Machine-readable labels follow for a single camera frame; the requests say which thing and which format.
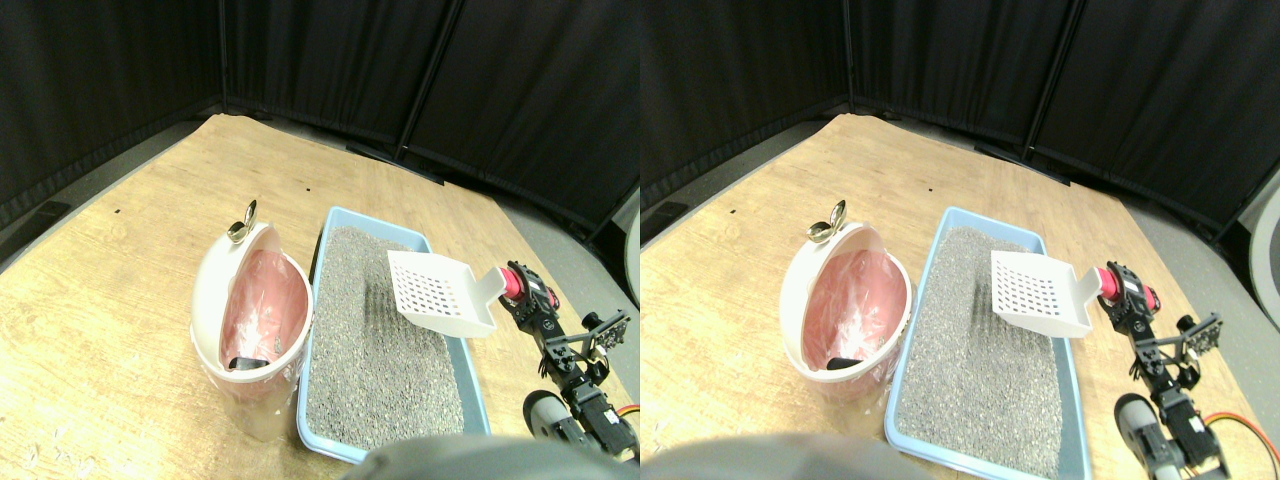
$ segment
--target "orange wire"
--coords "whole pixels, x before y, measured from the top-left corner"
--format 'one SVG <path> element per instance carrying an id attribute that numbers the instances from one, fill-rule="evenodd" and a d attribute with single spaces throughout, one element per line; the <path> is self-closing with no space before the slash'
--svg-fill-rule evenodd
<path id="1" fill-rule="evenodd" d="M 1253 425 L 1253 422 L 1249 421 L 1249 419 L 1242 417 L 1242 416 L 1231 413 L 1231 412 L 1217 412 L 1217 413 L 1213 413 L 1213 415 L 1210 415 L 1210 416 L 1204 417 L 1204 425 L 1212 424 L 1213 421 L 1216 421 L 1219 419 L 1222 419 L 1222 417 L 1230 417 L 1230 419 L 1239 420 L 1242 424 L 1244 424 L 1245 426 L 1248 426 L 1249 429 L 1252 429 L 1254 433 L 1258 434 L 1258 436 L 1262 436 L 1262 442 L 1265 442 L 1267 444 L 1267 449 L 1271 451 L 1271 454 L 1276 460 L 1280 460 L 1280 452 L 1276 452 L 1276 445 L 1272 444 L 1271 439 L 1267 438 L 1267 434 L 1262 433 L 1262 429 L 1260 429 L 1257 425 Z"/>

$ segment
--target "wooden table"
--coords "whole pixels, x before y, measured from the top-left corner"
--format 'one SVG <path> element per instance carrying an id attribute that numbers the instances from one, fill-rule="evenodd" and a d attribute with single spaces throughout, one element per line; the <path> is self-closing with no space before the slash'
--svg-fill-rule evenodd
<path id="1" fill-rule="evenodd" d="M 919 282 L 947 206 L 1038 232 L 1048 253 L 1076 271 L 1117 260 L 1157 288 L 1160 335 L 1193 314 L 1151 243 L 1114 197 L 1066 187 L 1024 168 L 932 141 L 869 116 L 842 115 L 818 134 L 728 188 L 640 257 L 644 344 L 640 435 L 646 454 L 724 435 L 840 431 L 883 439 L 884 404 L 833 406 L 809 390 L 782 351 L 778 292 L 804 232 L 847 201 Z M 1094 330 L 1073 340 L 1096 479 L 1144 477 L 1116 433 L 1112 407 L 1128 392 L 1133 351 L 1091 310 Z M 1192 397 L 1206 415 L 1256 419 L 1217 352 L 1201 362 Z M 1247 430 L 1216 429 L 1240 479 L 1270 477 L 1271 463 Z M 959 472 L 919 461 L 940 477 Z"/>
<path id="2" fill-rule="evenodd" d="M 0 275 L 0 477 L 335 477 L 349 465 L 297 436 L 232 426 L 191 343 L 191 285 L 212 241 L 259 201 L 284 251 L 310 269 L 330 206 L 426 236 L 483 271 L 518 260 L 556 285 L 486 196 L 438 186 L 261 125 L 215 115 L 35 246 Z M 566 329 L 581 332 L 570 298 Z M 470 340 L 494 435 L 529 438 L 538 348 L 500 306 Z M 617 380 L 603 385 L 630 403 Z"/>

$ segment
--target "blue litter box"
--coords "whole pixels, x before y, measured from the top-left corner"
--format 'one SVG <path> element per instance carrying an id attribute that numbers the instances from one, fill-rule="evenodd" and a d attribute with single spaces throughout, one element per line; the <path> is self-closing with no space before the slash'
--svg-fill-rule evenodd
<path id="1" fill-rule="evenodd" d="M 320 284 L 320 273 L 324 270 L 324 251 L 325 243 L 329 239 L 329 230 L 339 227 L 356 227 L 374 237 L 404 244 L 416 252 L 431 251 L 431 246 L 426 243 L 426 237 L 422 237 L 421 233 L 339 206 L 329 209 L 329 218 L 325 219 L 324 232 L 320 233 L 315 268 L 311 271 L 311 291 L 316 298 L 324 293 L 324 285 Z M 484 411 L 484 398 L 480 397 L 480 380 L 476 378 L 475 365 L 471 364 L 471 352 L 467 351 L 467 343 L 460 338 L 448 335 L 444 337 L 444 342 L 449 349 L 449 360 L 453 362 L 453 376 L 458 383 L 458 397 L 462 398 L 462 433 L 489 435 L 489 417 Z M 298 436 L 302 436 L 302 443 L 312 451 L 340 461 L 360 463 L 369 454 L 369 451 L 319 436 L 307 426 L 307 385 L 310 376 L 311 338 L 308 337 L 307 351 L 302 361 L 302 376 L 298 379 Z"/>
<path id="2" fill-rule="evenodd" d="M 938 223 L 938 232 L 933 236 L 929 260 L 924 264 L 924 275 L 920 278 L 919 294 L 915 296 L 911 325 L 908 326 L 906 338 L 902 343 L 902 361 L 897 364 L 897 371 L 893 375 L 893 388 L 888 397 L 888 410 L 884 413 L 884 436 L 899 451 L 931 462 L 946 465 L 965 474 L 984 479 L 1039 479 L 1039 476 L 996 465 L 897 431 L 899 392 L 902 387 L 902 376 L 906 374 L 906 364 L 911 358 L 911 338 L 915 334 L 915 325 L 920 321 L 916 317 L 920 311 L 920 298 L 924 298 L 925 288 L 929 284 L 929 269 L 933 266 L 933 255 L 937 253 L 938 246 L 942 243 L 942 238 L 946 237 L 947 230 L 956 227 L 972 227 L 993 238 L 1027 247 L 1033 253 L 1047 255 L 1044 241 L 1034 232 L 957 207 L 948 207 L 942 214 L 942 221 Z M 1057 477 L 1062 480 L 1088 480 L 1093 477 L 1093 474 L 1089 467 L 1089 448 L 1084 439 L 1080 385 L 1075 379 L 1075 361 L 1071 360 L 1070 342 L 1065 338 L 1055 338 L 1053 356 L 1057 358 L 1057 390 L 1062 397 L 1062 447 L 1059 451 Z"/>

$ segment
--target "litter scoop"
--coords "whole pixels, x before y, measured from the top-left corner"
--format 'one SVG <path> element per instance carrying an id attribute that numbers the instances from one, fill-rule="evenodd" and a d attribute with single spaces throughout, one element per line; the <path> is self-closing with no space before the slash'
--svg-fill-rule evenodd
<path id="1" fill-rule="evenodd" d="M 991 252 L 991 306 L 1005 321 L 1060 338 L 1093 332 L 1088 305 L 1102 293 L 1098 269 L 1075 268 L 1039 253 Z"/>
<path id="2" fill-rule="evenodd" d="M 436 253 L 388 251 L 396 310 L 413 325 L 457 338 L 489 337 L 498 325 L 489 305 L 507 292 L 506 273 L 479 282 L 471 266 Z"/>

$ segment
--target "black curtain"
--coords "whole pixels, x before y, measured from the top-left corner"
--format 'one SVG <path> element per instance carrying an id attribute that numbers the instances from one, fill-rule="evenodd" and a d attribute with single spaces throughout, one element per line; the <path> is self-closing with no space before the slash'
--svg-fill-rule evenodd
<path id="1" fill-rule="evenodd" d="M 228 101 L 396 143 L 444 0 L 228 0 Z"/>
<path id="2" fill-rule="evenodd" d="M 216 102 L 218 3 L 0 1 L 0 227 Z"/>
<path id="3" fill-rule="evenodd" d="M 643 204 L 849 97 L 844 6 L 641 3 Z"/>
<path id="4" fill-rule="evenodd" d="M 649 141 L 637 36 L 625 0 L 466 0 L 410 151 L 595 229 Z"/>
<path id="5" fill-rule="evenodd" d="M 1036 151 L 1215 228 L 1280 159 L 1280 4 L 1091 1 Z"/>
<path id="6" fill-rule="evenodd" d="M 851 0 L 854 102 L 1020 146 L 1068 8 Z"/>

